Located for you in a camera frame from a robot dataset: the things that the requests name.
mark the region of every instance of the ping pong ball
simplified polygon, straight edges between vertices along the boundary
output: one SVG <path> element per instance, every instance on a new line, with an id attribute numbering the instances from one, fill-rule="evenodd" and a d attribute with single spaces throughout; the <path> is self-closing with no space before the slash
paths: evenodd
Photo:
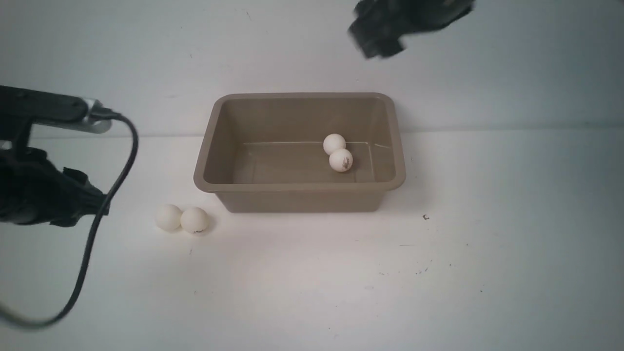
<path id="1" fill-rule="evenodd" d="M 329 155 L 329 165 L 336 172 L 346 172 L 353 166 L 353 155 L 347 149 L 336 150 Z"/>
<path id="2" fill-rule="evenodd" d="M 185 231 L 197 234 L 206 230 L 208 224 L 210 224 L 210 218 L 204 210 L 198 207 L 191 207 L 184 211 L 180 218 L 180 223 Z"/>
<path id="3" fill-rule="evenodd" d="M 163 205 L 156 211 L 156 226 L 166 232 L 173 232 L 180 227 L 182 211 L 176 205 Z"/>
<path id="4" fill-rule="evenodd" d="M 331 155 L 334 151 L 347 147 L 346 141 L 340 134 L 330 134 L 323 141 L 323 150 L 327 155 Z"/>

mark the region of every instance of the bin floor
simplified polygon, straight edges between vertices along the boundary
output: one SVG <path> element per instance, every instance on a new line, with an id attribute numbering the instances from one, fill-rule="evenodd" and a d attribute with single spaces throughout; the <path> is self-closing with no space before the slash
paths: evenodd
<path id="1" fill-rule="evenodd" d="M 365 183 L 374 182 L 368 143 L 347 144 L 353 166 L 339 173 L 329 166 L 322 142 L 267 142 L 242 144 L 236 153 L 233 183 Z"/>

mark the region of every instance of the white table surface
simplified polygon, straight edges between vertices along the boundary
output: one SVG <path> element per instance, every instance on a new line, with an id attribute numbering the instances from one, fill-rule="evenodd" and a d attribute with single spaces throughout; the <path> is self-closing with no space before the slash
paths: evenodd
<path id="1" fill-rule="evenodd" d="M 0 325 L 0 349 L 624 349 L 623 130 L 402 141 L 407 181 L 378 212 L 234 215 L 192 182 L 200 137 L 143 138 L 76 308 L 42 332 Z M 130 140 L 33 144 L 107 189 Z M 166 202 L 216 227 L 161 232 Z M 56 313 L 89 224 L 0 225 L 0 301 Z"/>

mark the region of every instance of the blurred black object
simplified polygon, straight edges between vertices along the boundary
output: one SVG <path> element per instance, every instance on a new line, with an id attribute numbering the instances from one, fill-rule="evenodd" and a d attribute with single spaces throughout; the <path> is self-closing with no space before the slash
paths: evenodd
<path id="1" fill-rule="evenodd" d="M 439 31 L 472 11 L 475 0 L 361 0 L 349 33 L 366 58 L 403 51 L 405 34 Z"/>
<path id="2" fill-rule="evenodd" d="M 0 222 L 73 227 L 99 210 L 105 195 L 86 174 L 59 172 L 28 142 L 33 124 L 105 132 L 111 121 L 97 118 L 102 109 L 96 100 L 0 86 Z"/>

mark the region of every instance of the tan plastic bin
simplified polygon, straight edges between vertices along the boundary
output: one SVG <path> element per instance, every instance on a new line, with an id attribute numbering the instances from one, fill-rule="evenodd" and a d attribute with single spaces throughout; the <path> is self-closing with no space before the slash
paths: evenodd
<path id="1" fill-rule="evenodd" d="M 353 167 L 329 166 L 341 134 Z M 195 185 L 230 212 L 369 212 L 405 181 L 392 99 L 376 93 L 236 94 L 212 110 Z"/>

